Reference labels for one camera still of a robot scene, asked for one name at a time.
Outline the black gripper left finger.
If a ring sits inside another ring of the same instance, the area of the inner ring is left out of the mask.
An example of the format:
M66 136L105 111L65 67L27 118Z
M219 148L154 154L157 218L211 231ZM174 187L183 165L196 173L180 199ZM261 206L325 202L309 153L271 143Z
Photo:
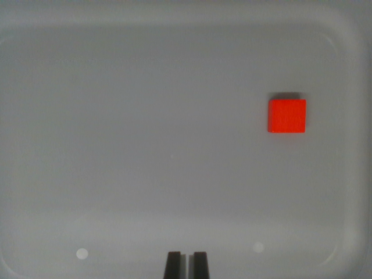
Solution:
M166 266L164 269L164 279L186 279L186 255L180 251L172 251L167 255Z

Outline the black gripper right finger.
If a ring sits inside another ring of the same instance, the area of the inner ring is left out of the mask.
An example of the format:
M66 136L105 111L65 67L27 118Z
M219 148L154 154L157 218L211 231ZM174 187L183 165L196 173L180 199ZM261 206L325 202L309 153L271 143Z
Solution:
M189 256L189 279L209 279L208 255L206 252L194 252Z

